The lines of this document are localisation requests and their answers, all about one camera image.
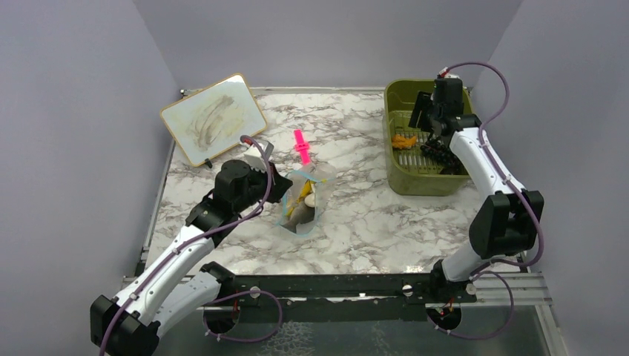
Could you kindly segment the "orange toy food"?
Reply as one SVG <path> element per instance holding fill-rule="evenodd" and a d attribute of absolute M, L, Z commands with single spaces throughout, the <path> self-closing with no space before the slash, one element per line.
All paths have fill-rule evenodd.
<path fill-rule="evenodd" d="M 391 146 L 398 150 L 409 150 L 417 144 L 417 141 L 417 136 L 406 137 L 396 134 L 391 138 Z"/>

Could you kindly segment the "clear zip top bag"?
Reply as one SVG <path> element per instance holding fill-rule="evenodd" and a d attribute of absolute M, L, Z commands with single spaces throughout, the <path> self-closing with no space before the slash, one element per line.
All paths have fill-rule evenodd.
<path fill-rule="evenodd" d="M 293 185 L 281 199 L 277 224 L 296 236 L 306 236 L 317 226 L 336 187 L 337 170 L 328 163 L 309 163 L 290 171 Z"/>

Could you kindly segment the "yellow toy banana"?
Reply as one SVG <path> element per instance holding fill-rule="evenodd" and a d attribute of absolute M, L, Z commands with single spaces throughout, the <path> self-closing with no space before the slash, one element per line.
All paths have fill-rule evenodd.
<path fill-rule="evenodd" d="M 296 193 L 289 193 L 286 203 L 287 217 L 290 217 L 296 207 L 298 207 L 300 203 L 305 202 L 307 196 L 314 192 L 313 185 L 314 183 L 308 179 L 301 185 Z"/>

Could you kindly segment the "white toy egg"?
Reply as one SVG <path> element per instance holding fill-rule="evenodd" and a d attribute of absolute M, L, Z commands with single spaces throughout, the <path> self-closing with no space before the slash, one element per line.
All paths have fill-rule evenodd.
<path fill-rule="evenodd" d="M 307 195 L 304 198 L 304 204 L 310 208 L 316 207 L 316 195 L 314 193 Z"/>

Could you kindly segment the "grey toy fish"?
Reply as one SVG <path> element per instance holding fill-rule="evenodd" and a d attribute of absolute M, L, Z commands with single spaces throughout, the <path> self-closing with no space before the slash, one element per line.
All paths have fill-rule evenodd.
<path fill-rule="evenodd" d="M 315 208 L 307 206 L 305 202 L 299 202 L 291 212 L 287 221 L 282 224 L 282 227 L 293 233 L 297 233 L 297 227 L 310 223 L 314 219 L 314 216 Z"/>

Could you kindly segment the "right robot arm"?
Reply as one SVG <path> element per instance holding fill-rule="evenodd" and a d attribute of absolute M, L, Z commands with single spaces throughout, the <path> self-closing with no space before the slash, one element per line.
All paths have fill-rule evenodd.
<path fill-rule="evenodd" d="M 438 75 L 433 91 L 418 93 L 409 121 L 429 134 L 423 155 L 450 173 L 464 169 L 483 200 L 469 227 L 469 239 L 454 254 L 439 260 L 429 275 L 429 295 L 439 302 L 465 291 L 471 277 L 491 263 L 543 248 L 540 226 L 544 197 L 514 178 L 490 145 L 481 120 L 464 111 L 460 79 Z"/>

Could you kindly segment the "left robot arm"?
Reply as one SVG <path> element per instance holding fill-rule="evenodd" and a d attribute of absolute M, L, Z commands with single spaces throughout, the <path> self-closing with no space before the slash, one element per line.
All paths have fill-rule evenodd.
<path fill-rule="evenodd" d="M 152 355 L 174 325 L 197 307 L 247 295 L 236 276 L 218 263 L 205 264 L 187 283 L 189 270 L 265 203 L 279 203 L 293 186 L 273 162 L 258 166 L 232 159 L 222 164 L 214 187 L 191 209 L 168 248 L 114 297 L 90 307 L 90 338 L 100 355 Z"/>

